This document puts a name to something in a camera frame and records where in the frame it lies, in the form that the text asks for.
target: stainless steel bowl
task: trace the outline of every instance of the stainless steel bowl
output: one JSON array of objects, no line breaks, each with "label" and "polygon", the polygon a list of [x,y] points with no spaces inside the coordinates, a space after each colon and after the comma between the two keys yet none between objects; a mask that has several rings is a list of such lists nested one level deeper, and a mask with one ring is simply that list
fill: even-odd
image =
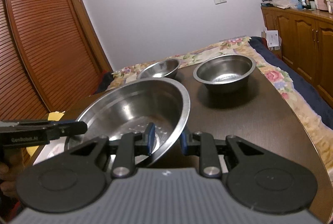
[{"label": "stainless steel bowl", "polygon": [[[137,156],[135,163],[149,166],[159,159],[183,131],[189,117],[190,99],[186,88],[169,78],[147,78],[115,89],[92,103],[77,119],[84,121],[84,135],[67,138],[65,149],[105,135],[120,139],[128,132],[143,132],[155,123],[155,144],[151,156]],[[111,168],[114,156],[111,157]]]},{"label": "stainless steel bowl", "polygon": [[217,93],[230,93],[247,84],[256,68],[253,58],[243,55],[222,55],[201,63],[193,77]]},{"label": "stainless steel bowl", "polygon": [[167,59],[148,66],[142,70],[137,79],[148,77],[168,77],[174,78],[177,74],[180,61],[177,59]]}]

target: wooden table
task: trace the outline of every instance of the wooden table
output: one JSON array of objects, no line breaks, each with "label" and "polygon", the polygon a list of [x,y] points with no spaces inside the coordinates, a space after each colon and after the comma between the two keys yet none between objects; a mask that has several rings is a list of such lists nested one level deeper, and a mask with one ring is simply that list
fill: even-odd
[{"label": "wooden table", "polygon": [[[211,133],[217,139],[237,135],[310,169],[318,191],[311,212],[326,223],[333,206],[333,189],[326,169],[307,132],[274,86],[256,69],[248,86],[229,95],[214,96],[193,78],[195,65],[179,70],[176,79],[189,91],[191,131]],[[67,111],[74,119],[101,94],[90,96]],[[198,166],[197,157],[186,157],[175,144],[154,167]]]}]

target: circular pad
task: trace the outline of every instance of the circular pad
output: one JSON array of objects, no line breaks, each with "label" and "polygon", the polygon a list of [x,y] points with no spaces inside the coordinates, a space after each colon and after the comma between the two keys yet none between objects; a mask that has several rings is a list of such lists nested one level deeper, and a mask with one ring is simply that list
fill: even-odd
[{"label": "circular pad", "polygon": [[94,163],[72,158],[27,168],[16,182],[20,200],[46,213],[70,212],[94,202],[106,188],[106,177]]},{"label": "circular pad", "polygon": [[309,207],[317,192],[314,175],[282,157],[273,160],[253,155],[240,161],[227,176],[231,195],[246,207],[269,214],[294,213]]}]

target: wooden wardrobe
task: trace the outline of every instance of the wooden wardrobe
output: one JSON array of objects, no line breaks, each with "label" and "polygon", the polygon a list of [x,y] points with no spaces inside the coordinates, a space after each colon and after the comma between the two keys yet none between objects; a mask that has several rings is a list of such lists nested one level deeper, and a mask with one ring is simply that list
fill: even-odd
[{"label": "wooden wardrobe", "polygon": [[0,120],[68,110],[94,92],[104,66],[71,0],[0,0]]}]

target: wooden cabinet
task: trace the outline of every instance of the wooden cabinet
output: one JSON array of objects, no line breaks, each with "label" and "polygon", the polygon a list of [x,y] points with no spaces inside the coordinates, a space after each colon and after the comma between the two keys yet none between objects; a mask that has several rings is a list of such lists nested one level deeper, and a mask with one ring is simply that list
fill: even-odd
[{"label": "wooden cabinet", "polygon": [[274,11],[262,10],[262,15],[264,16],[265,26],[268,30],[276,30],[275,15]]},{"label": "wooden cabinet", "polygon": [[315,19],[293,15],[293,27],[289,31],[293,32],[294,38],[290,37],[290,41],[296,49],[295,60],[297,63],[294,69],[313,85],[317,61]]},{"label": "wooden cabinet", "polygon": [[86,39],[71,0],[0,0],[0,120],[40,119],[94,93],[104,68]]},{"label": "wooden cabinet", "polygon": [[85,34],[87,36],[87,41],[89,42],[92,51],[96,55],[96,59],[99,61],[101,65],[101,70],[105,70],[107,72],[113,72],[108,59],[105,56],[103,48],[99,43],[99,39],[95,33],[94,27],[89,19],[86,8],[83,4],[82,0],[72,0],[73,6],[75,9],[75,13],[79,19],[80,25],[82,26]]},{"label": "wooden cabinet", "polygon": [[282,40],[282,60],[291,68],[295,62],[295,46],[292,42],[290,15],[276,13],[276,24]]},{"label": "wooden cabinet", "polygon": [[278,30],[282,60],[333,107],[333,15],[262,7],[265,26]]},{"label": "wooden cabinet", "polygon": [[315,87],[333,106],[333,24],[317,22],[318,60]]}]

